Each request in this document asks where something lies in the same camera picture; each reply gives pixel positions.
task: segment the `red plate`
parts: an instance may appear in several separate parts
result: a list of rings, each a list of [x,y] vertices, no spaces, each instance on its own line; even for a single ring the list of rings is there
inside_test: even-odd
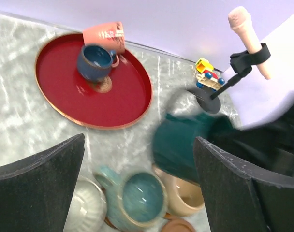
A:
[[[80,33],[46,44],[35,62],[36,82],[50,105],[69,120],[97,129],[133,125],[147,112],[152,98],[150,78],[128,50],[105,82],[96,86],[78,72],[76,61],[84,45]]]

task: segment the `wall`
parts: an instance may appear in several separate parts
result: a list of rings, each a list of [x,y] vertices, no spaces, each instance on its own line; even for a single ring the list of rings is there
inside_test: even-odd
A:
[[[259,38],[294,13],[294,0],[0,0],[0,11],[79,30],[122,21],[128,41],[192,61],[205,57],[226,70],[229,55],[244,50],[227,20],[239,5],[252,14]]]
[[[243,125],[264,123],[282,113],[294,98],[294,15],[266,36],[271,52],[272,79],[265,80],[255,67],[229,89]],[[234,75],[232,68],[224,79]]]

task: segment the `pink microphone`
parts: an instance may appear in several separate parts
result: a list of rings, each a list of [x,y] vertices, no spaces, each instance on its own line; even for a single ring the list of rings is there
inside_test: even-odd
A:
[[[249,54],[256,53],[262,49],[259,38],[255,33],[251,15],[243,6],[233,9],[228,16],[230,27],[240,37]],[[271,79],[271,68],[269,60],[257,65],[260,73],[266,80]]]

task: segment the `gray marble surface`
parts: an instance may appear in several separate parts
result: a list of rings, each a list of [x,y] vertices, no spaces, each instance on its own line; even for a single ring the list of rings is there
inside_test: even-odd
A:
[[[84,133],[85,156],[81,173],[90,175],[95,165],[107,164],[117,172],[127,165],[150,168],[150,136],[163,117],[171,92],[194,83],[191,63],[147,50],[127,48],[142,62],[153,85],[147,115],[130,128],[92,130],[62,117],[41,95],[34,78],[34,60],[41,45],[65,31],[57,27],[0,15],[0,166],[45,150],[75,134]],[[238,115],[228,94],[221,97],[221,112],[237,126]],[[176,114],[199,110],[194,97],[185,94]],[[198,232],[210,231],[206,211],[186,218]],[[159,231],[160,224],[149,232]],[[113,229],[104,225],[103,232]]]

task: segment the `toy vehicle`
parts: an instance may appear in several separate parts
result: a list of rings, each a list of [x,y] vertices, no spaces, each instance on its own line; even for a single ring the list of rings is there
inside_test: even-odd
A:
[[[207,59],[200,58],[195,65],[198,71],[196,74],[196,86],[199,88],[206,86],[211,88],[213,91],[217,91],[225,84],[225,80],[218,78],[218,76],[213,72],[214,67]]]

